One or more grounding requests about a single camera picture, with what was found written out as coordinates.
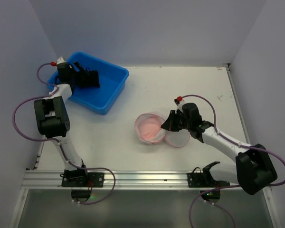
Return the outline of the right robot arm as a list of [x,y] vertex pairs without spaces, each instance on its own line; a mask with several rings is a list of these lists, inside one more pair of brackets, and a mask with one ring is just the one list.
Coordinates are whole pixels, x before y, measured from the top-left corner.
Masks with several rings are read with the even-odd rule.
[[192,138],[212,146],[234,162],[227,166],[214,161],[199,173],[188,173],[189,187],[221,187],[235,183],[246,193],[254,195],[277,179],[273,163],[263,151],[264,146],[242,144],[220,136],[213,123],[202,119],[194,103],[180,104],[177,110],[171,110],[161,128],[170,132],[187,130]]

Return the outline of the black bra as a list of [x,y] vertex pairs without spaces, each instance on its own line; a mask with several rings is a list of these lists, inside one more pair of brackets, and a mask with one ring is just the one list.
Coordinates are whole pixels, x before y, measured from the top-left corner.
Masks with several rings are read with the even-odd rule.
[[99,88],[99,74],[97,70],[82,68],[76,75],[76,85],[80,88]]

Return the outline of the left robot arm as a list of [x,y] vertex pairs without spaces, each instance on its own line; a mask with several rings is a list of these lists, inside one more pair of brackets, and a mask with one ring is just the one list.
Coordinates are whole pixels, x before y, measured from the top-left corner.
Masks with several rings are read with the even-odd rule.
[[76,71],[63,57],[50,65],[57,68],[58,76],[49,96],[34,101],[38,131],[47,140],[52,141],[64,162],[61,186],[88,187],[90,180],[86,166],[68,134],[70,120],[65,106],[65,102],[75,90]]

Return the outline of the white mesh laundry bag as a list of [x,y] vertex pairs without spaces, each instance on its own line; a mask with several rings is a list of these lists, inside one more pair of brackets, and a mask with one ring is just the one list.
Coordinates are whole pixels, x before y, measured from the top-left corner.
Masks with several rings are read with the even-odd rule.
[[185,147],[190,140],[190,134],[185,130],[170,132],[162,129],[161,125],[165,121],[165,116],[160,112],[139,115],[134,123],[134,130],[138,139],[148,145],[165,142],[174,148]]

